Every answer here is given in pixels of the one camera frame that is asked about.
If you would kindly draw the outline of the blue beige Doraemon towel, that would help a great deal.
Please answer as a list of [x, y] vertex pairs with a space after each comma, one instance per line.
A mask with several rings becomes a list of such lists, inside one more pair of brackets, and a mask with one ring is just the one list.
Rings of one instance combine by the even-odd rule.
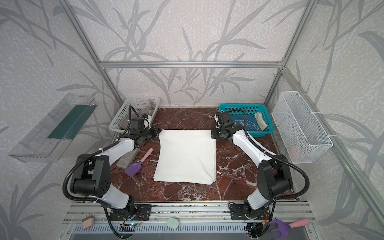
[[[234, 121], [235, 125], [244, 125], [244, 115], [232, 115], [231, 119]], [[249, 132], [263, 132], [267, 127], [268, 125], [264, 121], [262, 113], [247, 115], [247, 129]]]

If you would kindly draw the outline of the white towel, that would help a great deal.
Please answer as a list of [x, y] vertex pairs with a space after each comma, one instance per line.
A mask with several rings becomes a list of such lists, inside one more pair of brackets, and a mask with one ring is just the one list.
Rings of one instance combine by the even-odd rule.
[[154, 180], [211, 185], [216, 181], [216, 140], [210, 130], [162, 130]]

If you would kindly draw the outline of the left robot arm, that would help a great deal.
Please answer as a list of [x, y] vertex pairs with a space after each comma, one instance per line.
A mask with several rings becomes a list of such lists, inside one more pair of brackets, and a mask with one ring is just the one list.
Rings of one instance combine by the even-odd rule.
[[135, 213], [133, 197], [113, 186], [110, 167], [123, 155], [158, 137], [161, 131], [147, 118], [132, 119], [127, 133], [114, 143], [95, 153], [78, 156], [75, 166], [64, 179], [64, 196], [72, 201], [92, 201], [107, 209]]

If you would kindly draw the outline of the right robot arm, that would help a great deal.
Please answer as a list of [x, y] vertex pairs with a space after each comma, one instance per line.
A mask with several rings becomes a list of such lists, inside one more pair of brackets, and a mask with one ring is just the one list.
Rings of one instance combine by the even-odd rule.
[[[215, 121], [216, 126], [211, 131], [212, 139], [230, 140], [258, 168], [257, 189], [244, 200], [244, 213], [248, 218], [255, 218], [257, 213], [278, 200], [297, 198], [309, 190], [310, 179], [302, 169], [290, 163], [286, 156], [269, 151], [250, 135], [244, 110], [217, 112]], [[302, 175], [305, 185], [299, 192], [285, 196], [284, 193], [293, 187], [290, 169]]]

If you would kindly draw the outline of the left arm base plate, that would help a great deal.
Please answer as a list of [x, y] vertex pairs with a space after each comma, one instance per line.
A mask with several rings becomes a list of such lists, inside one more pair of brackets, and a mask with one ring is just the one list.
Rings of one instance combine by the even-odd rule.
[[109, 218], [111, 221], [148, 221], [150, 218], [152, 205], [138, 204], [132, 207], [130, 211], [111, 209]]

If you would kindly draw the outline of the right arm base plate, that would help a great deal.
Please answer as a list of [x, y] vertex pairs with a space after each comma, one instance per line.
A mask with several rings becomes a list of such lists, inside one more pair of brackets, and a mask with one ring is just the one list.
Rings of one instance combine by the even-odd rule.
[[268, 221], [271, 216], [271, 211], [269, 208], [261, 207], [258, 210], [253, 210], [248, 205], [244, 203], [234, 203], [229, 202], [228, 208], [231, 214], [231, 220], [233, 221]]

